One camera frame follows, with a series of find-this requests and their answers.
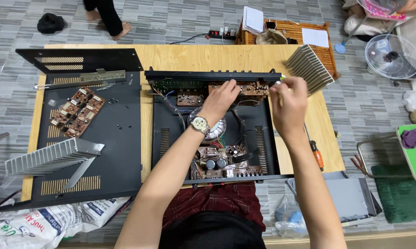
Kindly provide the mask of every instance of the green mat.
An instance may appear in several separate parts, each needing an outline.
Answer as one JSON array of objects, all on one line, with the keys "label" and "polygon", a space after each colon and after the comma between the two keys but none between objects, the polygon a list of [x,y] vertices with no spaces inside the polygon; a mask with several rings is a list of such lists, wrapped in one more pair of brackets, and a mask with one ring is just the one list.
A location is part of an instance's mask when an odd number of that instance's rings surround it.
[{"label": "green mat", "polygon": [[[371,167],[373,175],[411,175],[408,165]],[[414,178],[375,178],[384,215],[389,223],[416,220],[416,181]]]}]

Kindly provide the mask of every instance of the purple cloth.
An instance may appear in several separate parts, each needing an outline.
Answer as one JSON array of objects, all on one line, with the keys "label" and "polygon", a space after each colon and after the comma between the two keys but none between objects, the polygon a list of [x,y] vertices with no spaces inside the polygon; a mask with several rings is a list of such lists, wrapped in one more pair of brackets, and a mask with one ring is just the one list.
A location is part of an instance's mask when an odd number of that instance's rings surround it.
[{"label": "purple cloth", "polygon": [[416,129],[406,131],[400,135],[403,147],[406,149],[413,149],[416,147]]}]

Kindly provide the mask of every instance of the wristwatch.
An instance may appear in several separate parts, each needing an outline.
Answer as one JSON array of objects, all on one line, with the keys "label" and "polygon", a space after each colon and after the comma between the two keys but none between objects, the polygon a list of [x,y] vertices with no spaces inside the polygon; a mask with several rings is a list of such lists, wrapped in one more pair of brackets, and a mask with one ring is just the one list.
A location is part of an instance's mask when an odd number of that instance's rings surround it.
[{"label": "wristwatch", "polygon": [[211,132],[208,121],[201,116],[195,116],[193,121],[191,121],[191,126],[194,130],[203,133],[205,137]]}]

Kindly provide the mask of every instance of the watch face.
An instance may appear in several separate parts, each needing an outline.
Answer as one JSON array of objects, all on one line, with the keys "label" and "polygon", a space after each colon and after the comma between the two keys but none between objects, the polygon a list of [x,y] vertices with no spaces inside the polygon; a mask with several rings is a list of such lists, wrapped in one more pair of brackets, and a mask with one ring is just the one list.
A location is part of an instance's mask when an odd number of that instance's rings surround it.
[{"label": "watch face", "polygon": [[207,125],[207,121],[203,117],[197,116],[193,119],[193,127],[196,130],[202,131],[207,127]]}]

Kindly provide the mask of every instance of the wooden tray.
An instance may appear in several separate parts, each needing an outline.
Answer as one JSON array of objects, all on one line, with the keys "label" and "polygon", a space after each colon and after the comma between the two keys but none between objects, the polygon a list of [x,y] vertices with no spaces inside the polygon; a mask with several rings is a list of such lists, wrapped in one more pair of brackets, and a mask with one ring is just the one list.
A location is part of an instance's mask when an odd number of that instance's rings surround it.
[{"label": "wooden tray", "polygon": [[[299,44],[303,43],[303,37],[302,37],[302,28],[310,28],[310,29],[316,29],[316,30],[326,30],[328,33],[328,43],[329,48],[327,47],[318,47],[315,45],[310,45],[312,50],[316,53],[319,60],[323,63],[329,74],[332,75],[334,80],[337,80],[341,77],[341,74],[337,72],[337,68],[335,67],[335,60],[334,60],[334,54],[332,52],[332,46],[331,46],[331,40],[329,38],[329,31],[328,27],[330,25],[329,22],[325,22],[324,25],[316,25],[316,24],[295,24],[291,21],[280,21],[280,20],[272,20],[276,23],[276,30],[283,33],[283,30],[285,30],[284,36],[287,38],[296,39]],[[237,33],[236,41],[234,42],[235,45],[249,45],[249,44],[256,44],[256,35],[251,34],[248,31],[242,30],[242,25],[240,25],[240,28]]]}]

